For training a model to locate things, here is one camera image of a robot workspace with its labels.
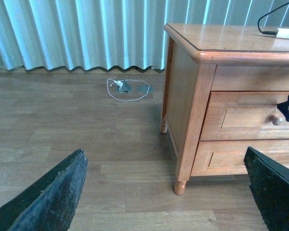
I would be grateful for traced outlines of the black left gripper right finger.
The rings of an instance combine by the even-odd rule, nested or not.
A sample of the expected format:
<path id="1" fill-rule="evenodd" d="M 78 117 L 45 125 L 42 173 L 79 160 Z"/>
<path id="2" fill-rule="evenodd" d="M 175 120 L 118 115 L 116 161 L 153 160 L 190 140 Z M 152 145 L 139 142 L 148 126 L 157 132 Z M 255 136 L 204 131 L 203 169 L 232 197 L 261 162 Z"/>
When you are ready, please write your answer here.
<path id="1" fill-rule="evenodd" d="M 250 190 L 270 231 L 289 231 L 289 168 L 248 147 L 244 163 Z"/>

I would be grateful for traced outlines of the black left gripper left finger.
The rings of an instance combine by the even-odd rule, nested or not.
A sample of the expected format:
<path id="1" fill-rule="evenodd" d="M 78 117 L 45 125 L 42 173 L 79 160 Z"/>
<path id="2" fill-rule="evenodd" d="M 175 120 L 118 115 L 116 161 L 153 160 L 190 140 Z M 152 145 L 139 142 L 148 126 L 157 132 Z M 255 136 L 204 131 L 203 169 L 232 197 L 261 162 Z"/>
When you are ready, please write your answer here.
<path id="1" fill-rule="evenodd" d="M 0 231 L 66 231 L 84 186 L 88 160 L 77 149 L 0 207 Z"/>

